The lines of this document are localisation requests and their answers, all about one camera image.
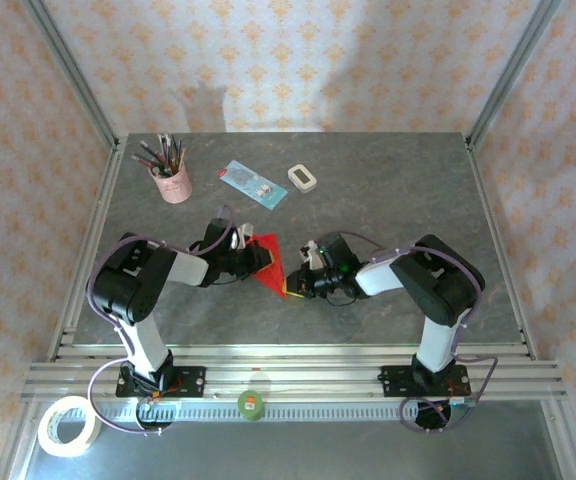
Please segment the aluminium frame post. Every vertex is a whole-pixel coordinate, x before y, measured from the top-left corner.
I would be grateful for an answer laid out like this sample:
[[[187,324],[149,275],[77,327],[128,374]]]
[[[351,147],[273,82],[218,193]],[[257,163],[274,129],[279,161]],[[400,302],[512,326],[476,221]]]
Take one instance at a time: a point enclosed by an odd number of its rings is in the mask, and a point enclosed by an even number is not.
[[[539,0],[508,61],[498,77],[470,132],[464,137],[466,147],[473,151],[483,141],[515,81],[530,59],[544,31],[550,25],[562,0]]]
[[[119,145],[119,138],[111,127],[107,116],[97,101],[89,82],[85,78],[44,0],[21,0],[21,2],[47,42],[59,67],[90,117],[97,134],[109,148],[116,150]]]

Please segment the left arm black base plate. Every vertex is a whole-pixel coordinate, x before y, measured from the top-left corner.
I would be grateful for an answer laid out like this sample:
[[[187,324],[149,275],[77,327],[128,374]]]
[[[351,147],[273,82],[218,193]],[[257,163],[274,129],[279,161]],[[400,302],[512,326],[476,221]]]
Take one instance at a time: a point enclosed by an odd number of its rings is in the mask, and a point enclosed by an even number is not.
[[[201,398],[206,385],[206,371],[205,367],[200,366],[174,366],[171,382],[164,389],[150,385],[125,364],[120,368],[115,396],[118,398]]]

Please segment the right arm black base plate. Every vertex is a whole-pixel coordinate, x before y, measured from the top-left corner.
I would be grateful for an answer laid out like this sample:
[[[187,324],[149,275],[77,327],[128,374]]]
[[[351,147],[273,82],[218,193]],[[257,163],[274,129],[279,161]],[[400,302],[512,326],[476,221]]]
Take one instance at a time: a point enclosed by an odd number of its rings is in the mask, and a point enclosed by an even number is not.
[[[421,366],[383,366],[377,380],[385,397],[457,397],[469,396],[472,388],[463,365],[449,365],[431,373]]]

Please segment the pink pencil cup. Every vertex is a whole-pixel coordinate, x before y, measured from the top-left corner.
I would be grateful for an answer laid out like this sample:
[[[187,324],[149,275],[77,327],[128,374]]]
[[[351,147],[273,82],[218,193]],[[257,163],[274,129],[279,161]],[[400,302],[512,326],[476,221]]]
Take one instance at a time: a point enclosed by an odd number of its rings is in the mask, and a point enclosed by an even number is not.
[[[162,199],[171,204],[179,204],[186,201],[192,194],[193,188],[185,165],[170,177],[150,174]]]

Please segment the white masking tape roll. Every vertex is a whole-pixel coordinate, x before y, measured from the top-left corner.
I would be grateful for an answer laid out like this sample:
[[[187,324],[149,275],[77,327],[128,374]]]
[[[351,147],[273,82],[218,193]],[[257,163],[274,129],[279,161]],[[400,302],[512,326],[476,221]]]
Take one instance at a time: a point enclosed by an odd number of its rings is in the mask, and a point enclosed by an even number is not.
[[[70,410],[79,410],[84,417],[81,432],[69,442],[63,442],[58,435],[58,426]],[[82,396],[66,396],[54,402],[42,416],[37,429],[37,440],[49,455],[73,458],[82,455],[97,439],[101,422],[90,401]]]

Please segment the aluminium table side rail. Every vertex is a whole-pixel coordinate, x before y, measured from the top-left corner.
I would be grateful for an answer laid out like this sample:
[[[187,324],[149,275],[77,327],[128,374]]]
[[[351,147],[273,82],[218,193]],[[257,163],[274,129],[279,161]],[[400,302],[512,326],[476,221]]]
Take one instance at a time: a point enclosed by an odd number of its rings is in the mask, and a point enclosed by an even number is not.
[[[96,196],[88,218],[75,269],[67,289],[67,295],[59,312],[55,330],[49,344],[47,352],[49,361],[54,361],[57,358],[63,337],[72,337],[76,333],[85,301],[86,282],[94,266],[126,144],[127,137],[124,136],[120,137],[117,143],[110,148],[106,166],[97,186]]]
[[[538,360],[539,355],[535,350],[534,338],[530,326],[527,323],[525,308],[523,306],[520,295],[518,294],[518,291],[514,285],[514,278],[510,269],[510,265],[508,263],[506,252],[504,250],[504,243],[500,236],[499,225],[494,216],[490,197],[484,185],[483,176],[477,164],[473,147],[467,142],[467,140],[464,140],[464,146],[474,175],[474,180],[479,192],[482,207],[489,225],[492,241],[495,247],[500,269],[504,278],[504,284],[512,305],[513,317],[515,319],[515,323],[517,324],[517,329],[521,337],[522,344],[524,345],[524,350],[526,351],[527,356],[531,360],[533,361]]]

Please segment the small white digital timer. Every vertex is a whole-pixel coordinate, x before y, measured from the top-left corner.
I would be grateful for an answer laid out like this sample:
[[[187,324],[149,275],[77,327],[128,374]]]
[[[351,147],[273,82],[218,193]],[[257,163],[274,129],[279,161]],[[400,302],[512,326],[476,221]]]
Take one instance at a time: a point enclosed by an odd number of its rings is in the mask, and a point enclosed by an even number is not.
[[[317,179],[303,164],[296,164],[287,171],[289,180],[301,193],[309,193],[317,186]]]

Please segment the red square paper sheet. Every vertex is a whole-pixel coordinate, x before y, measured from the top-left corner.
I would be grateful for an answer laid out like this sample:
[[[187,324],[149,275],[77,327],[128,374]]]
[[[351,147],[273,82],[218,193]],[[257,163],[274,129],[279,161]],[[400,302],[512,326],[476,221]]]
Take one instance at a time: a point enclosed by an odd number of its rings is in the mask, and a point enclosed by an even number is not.
[[[268,250],[272,257],[271,264],[254,273],[253,278],[281,298],[286,298],[285,275],[277,235],[253,235],[251,240],[256,241],[260,247]]]

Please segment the green tape roll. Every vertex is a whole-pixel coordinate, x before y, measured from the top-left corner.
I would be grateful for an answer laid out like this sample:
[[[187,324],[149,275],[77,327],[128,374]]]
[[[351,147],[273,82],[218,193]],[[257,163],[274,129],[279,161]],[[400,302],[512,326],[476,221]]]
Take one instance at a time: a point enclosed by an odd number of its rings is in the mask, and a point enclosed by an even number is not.
[[[258,421],[264,416],[265,404],[259,392],[249,389],[239,395],[237,408],[244,419]]]

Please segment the aluminium mounting rail beam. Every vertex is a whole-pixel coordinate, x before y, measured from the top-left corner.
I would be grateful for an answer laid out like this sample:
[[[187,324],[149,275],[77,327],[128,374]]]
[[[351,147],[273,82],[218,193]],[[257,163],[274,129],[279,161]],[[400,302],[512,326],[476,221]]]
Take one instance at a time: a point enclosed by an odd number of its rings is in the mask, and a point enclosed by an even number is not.
[[[381,367],[407,365],[415,351],[408,345],[174,345],[178,365],[207,369],[204,397],[225,402],[254,389],[279,402],[375,402],[382,397],[377,380]],[[461,356],[474,389],[484,399],[563,399],[567,389],[554,360],[531,360],[521,343],[463,344]],[[106,362],[122,357],[119,345],[63,344],[52,362],[31,365],[22,390],[25,399],[56,400],[83,395],[98,372],[94,393],[110,400],[115,395],[118,369]]]

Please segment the light blue flat packet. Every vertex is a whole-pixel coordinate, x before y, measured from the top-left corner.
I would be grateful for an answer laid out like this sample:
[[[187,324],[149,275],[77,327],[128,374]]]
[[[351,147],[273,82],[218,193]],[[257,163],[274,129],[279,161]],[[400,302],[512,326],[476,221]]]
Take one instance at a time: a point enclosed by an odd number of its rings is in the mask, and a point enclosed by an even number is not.
[[[288,194],[287,190],[259,175],[237,160],[231,160],[218,177],[268,210],[273,210]]]

